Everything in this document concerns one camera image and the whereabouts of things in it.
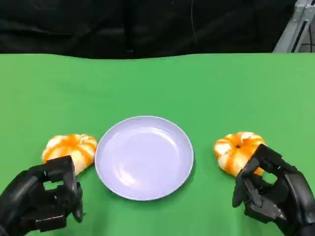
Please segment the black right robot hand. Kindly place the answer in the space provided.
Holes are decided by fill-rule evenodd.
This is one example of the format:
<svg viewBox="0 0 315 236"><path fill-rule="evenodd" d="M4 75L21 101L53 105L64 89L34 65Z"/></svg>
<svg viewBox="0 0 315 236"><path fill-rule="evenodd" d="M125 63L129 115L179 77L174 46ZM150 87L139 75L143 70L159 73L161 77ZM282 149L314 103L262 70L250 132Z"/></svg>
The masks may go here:
<svg viewBox="0 0 315 236"><path fill-rule="evenodd" d="M232 206L273 222L285 236L315 234L315 197L304 177L270 147L260 144L236 177Z"/></svg>

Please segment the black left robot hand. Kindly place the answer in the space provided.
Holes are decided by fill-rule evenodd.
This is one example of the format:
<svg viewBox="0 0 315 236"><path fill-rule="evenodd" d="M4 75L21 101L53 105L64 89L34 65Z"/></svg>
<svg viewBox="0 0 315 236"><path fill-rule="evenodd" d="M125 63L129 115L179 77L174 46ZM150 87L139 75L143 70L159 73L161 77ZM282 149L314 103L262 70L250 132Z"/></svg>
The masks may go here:
<svg viewBox="0 0 315 236"><path fill-rule="evenodd" d="M21 171L0 196L0 234L24 236L67 225L67 217L83 221L83 190L71 156Z"/></svg>

